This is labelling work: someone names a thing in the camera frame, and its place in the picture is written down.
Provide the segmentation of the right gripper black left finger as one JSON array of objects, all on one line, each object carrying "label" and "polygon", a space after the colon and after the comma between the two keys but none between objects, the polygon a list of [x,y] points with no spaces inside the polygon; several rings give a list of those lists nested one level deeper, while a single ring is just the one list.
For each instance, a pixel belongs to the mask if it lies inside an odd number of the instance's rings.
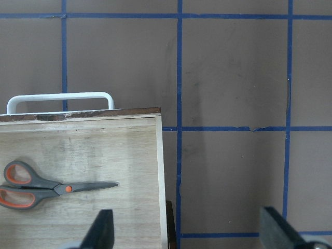
[{"label": "right gripper black left finger", "polygon": [[114,243],[113,210],[100,210],[79,248],[109,249]]}]

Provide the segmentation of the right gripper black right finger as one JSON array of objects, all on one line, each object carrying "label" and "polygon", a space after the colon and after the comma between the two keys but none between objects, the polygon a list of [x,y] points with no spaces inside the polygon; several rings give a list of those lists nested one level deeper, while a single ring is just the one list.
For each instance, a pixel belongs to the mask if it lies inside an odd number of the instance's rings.
[{"label": "right gripper black right finger", "polygon": [[271,207],[260,208],[259,239],[264,248],[299,249],[331,248],[331,244],[316,236],[301,236]]}]

